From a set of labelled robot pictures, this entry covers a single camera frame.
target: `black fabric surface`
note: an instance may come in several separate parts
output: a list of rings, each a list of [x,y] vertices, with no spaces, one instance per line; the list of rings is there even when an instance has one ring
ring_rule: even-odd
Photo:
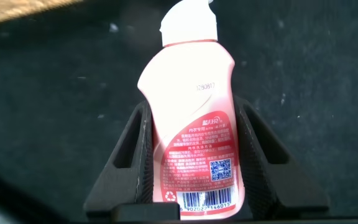
[[[0,24],[0,176],[72,220],[144,97],[176,1],[85,1]],[[358,1],[215,0],[249,100],[331,197],[358,216]]]

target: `recycling symbol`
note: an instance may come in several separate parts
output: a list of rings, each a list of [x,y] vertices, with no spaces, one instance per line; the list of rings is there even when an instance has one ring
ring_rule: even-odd
[[[165,195],[165,198],[169,202],[174,202],[177,199],[176,196],[174,196],[173,192],[167,192],[167,194]]]

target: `white bottle cap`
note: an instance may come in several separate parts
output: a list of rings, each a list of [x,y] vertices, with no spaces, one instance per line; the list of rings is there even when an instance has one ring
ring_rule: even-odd
[[[218,40],[216,16],[209,8],[213,0],[182,0],[161,22],[162,45],[192,40]]]

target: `pink bottle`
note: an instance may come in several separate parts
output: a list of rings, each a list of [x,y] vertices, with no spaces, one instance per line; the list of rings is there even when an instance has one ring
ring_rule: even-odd
[[[233,58],[216,41],[208,0],[182,0],[161,23],[165,47],[137,84],[154,122],[154,202],[176,202],[182,220],[227,218],[244,203]]]

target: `qr code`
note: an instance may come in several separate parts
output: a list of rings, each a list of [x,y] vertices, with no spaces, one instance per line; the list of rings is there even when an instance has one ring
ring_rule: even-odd
[[[231,177],[231,159],[222,159],[220,161],[211,161],[212,181],[224,180]]]

